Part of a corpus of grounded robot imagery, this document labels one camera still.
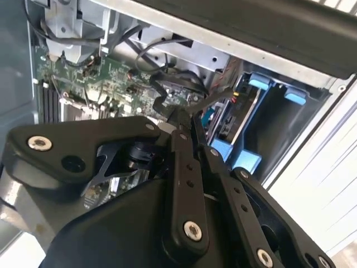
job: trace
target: bolt head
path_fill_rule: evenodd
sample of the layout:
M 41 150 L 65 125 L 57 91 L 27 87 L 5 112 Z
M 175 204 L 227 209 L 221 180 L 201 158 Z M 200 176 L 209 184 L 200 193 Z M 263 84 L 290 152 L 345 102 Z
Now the bolt head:
M 185 222 L 184 231 L 185 235 L 193 241 L 200 241 L 202 239 L 201 228 L 195 222 Z
M 215 149 L 211 149 L 211 153 L 212 153 L 214 156 L 219 156 L 219 153 L 218 153 Z
M 263 249 L 258 249 L 257 255 L 259 258 L 259 261 L 266 267 L 266 268 L 272 268 L 273 267 L 273 260 L 270 257 L 270 255 Z
M 240 174 L 246 179 L 249 178 L 249 175 L 244 170 L 241 170 Z
M 321 264 L 325 267 L 325 268 L 331 268 L 331 266 L 329 265 L 329 263 L 321 256 L 319 256 L 319 260 L 321 262 Z
M 343 91 L 345 91 L 346 90 L 346 86 L 345 85 L 341 85 L 341 86 L 339 86 L 339 88 L 338 88 L 338 91 L 339 92 L 343 92 Z
M 180 134 L 180 137 L 183 138 L 184 140 L 187 140 L 187 137 L 184 134 Z
M 27 141 L 28 146 L 35 151 L 48 151 L 52 148 L 52 142 L 42 136 L 33 136 Z
M 155 129 L 154 126 L 151 125 L 151 124 L 146 124 L 145 126 L 146 126 L 149 130 L 154 130 L 154 129 Z

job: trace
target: black cable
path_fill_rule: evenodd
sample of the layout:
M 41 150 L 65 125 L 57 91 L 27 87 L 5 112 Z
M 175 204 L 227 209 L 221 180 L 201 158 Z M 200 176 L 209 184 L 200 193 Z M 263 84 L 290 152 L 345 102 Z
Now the black cable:
M 31 26 L 31 28 L 34 30 L 36 35 L 41 36 L 42 38 L 52 40 L 54 42 L 60 43 L 60 44 L 65 44 L 65 45 L 80 45 L 80 46 L 91 46 L 91 47 L 99 47 L 100 46 L 100 40 L 99 39 L 82 39 L 82 38 L 58 38 L 55 36 L 55 34 L 49 29 L 49 27 L 42 21 L 42 25 L 45 27 L 45 30 L 47 31 L 47 34 L 37 28 L 33 22 L 31 21 L 30 15 L 27 12 L 26 8 L 26 0 L 22 0 L 22 8 L 25 13 L 26 19 L 28 21 L 28 24 Z
M 158 94 L 160 94 L 160 96 L 154 100 L 154 103 L 152 105 L 153 110 L 167 118 L 169 115 L 169 110 L 163 105 L 167 98 L 166 90 L 157 82 L 155 75 L 152 75 L 150 77 L 149 84 L 150 86 L 152 86 L 153 89 L 156 90 Z
M 152 49 L 155 46 L 160 46 L 160 45 L 164 45 L 164 44 L 171 44 L 171 43 L 182 43 L 182 42 L 187 42 L 189 41 L 189 39 L 170 39 L 170 40 L 161 40 L 159 42 L 155 42 L 152 43 L 150 45 L 148 45 L 145 49 L 143 49 L 140 53 L 138 53 L 138 56 L 136 57 L 134 63 L 135 63 L 135 67 L 136 69 L 138 69 L 139 71 L 143 72 L 143 73 L 156 73 L 158 71 L 163 71 L 165 68 L 168 68 L 168 66 L 163 66 L 163 67 L 159 67 L 156 69 L 152 69 L 152 70 L 142 70 L 139 68 L 138 66 L 138 61 L 140 58 L 143 57 L 143 55 L 148 52 L 150 49 Z
M 119 42 L 116 45 L 120 45 L 122 42 L 127 41 L 132 35 L 136 34 L 137 32 L 140 32 L 141 30 L 144 29 L 144 26 L 142 25 L 137 25 L 127 32 L 125 32 L 122 37 L 120 38 Z
M 203 99 L 198 104 L 187 107 L 186 110 L 189 113 L 197 113 L 197 112 L 205 109 L 209 105 L 217 102 L 220 99 L 231 98 L 232 96 L 233 96 L 233 90 L 231 88 L 227 87 L 221 92 L 218 92 L 218 93 L 208 96 L 207 98 Z
M 144 29 L 144 26 L 142 25 L 137 25 L 131 29 L 129 29 L 127 32 L 125 32 L 122 36 L 120 36 L 119 34 L 112 34 L 112 38 L 110 39 L 110 48 L 109 48 L 109 51 L 113 51 L 113 49 L 117 46 L 117 45 L 120 45 L 121 43 L 129 40 L 129 38 L 140 32 L 141 30 Z
M 125 43 L 127 43 L 127 45 L 134 50 L 134 52 L 136 54 L 139 54 L 141 52 L 141 49 L 138 48 L 131 40 L 127 39 L 124 41 Z M 142 55 L 141 58 L 150 66 L 152 66 L 153 68 L 157 68 L 158 65 L 152 60 L 150 59 L 147 55 Z

